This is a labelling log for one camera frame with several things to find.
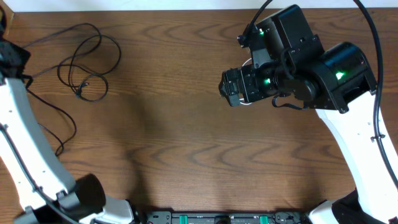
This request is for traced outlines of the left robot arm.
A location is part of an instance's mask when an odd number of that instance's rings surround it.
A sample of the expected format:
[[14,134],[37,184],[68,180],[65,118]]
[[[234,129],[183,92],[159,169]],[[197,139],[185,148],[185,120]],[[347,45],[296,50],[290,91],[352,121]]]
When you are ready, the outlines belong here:
[[29,57],[1,39],[1,159],[24,210],[14,223],[132,223],[127,200],[107,196],[93,174],[74,179],[54,154],[27,97]]

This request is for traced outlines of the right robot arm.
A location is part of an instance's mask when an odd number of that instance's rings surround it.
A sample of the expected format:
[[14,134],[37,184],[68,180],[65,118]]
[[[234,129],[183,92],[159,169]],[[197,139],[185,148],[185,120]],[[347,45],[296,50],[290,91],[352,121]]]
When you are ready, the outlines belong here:
[[355,190],[309,211],[309,223],[396,223],[397,153],[381,113],[383,60],[376,26],[363,13],[376,47],[373,72],[356,45],[322,46],[301,10],[291,5],[265,19],[256,14],[238,36],[251,58],[224,71],[220,93],[231,106],[294,96],[331,131],[355,182]]

